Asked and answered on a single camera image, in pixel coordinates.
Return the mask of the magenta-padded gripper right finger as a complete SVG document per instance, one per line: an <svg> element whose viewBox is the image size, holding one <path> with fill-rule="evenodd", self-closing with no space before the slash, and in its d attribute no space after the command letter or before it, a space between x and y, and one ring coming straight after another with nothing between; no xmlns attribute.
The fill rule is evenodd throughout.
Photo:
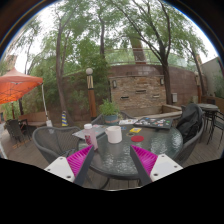
<svg viewBox="0 0 224 224"><path fill-rule="evenodd" d="M130 146L130 155L143 186L182 169L166 154L157 156L135 145Z"/></svg>

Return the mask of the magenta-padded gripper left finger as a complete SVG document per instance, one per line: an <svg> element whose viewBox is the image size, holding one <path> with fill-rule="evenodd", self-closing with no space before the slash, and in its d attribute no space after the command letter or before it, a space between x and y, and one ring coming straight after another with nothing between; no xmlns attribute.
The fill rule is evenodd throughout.
<svg viewBox="0 0 224 224"><path fill-rule="evenodd" d="M69 157L58 157L45 171L82 186L94 156L94 146L89 145Z"/></svg>

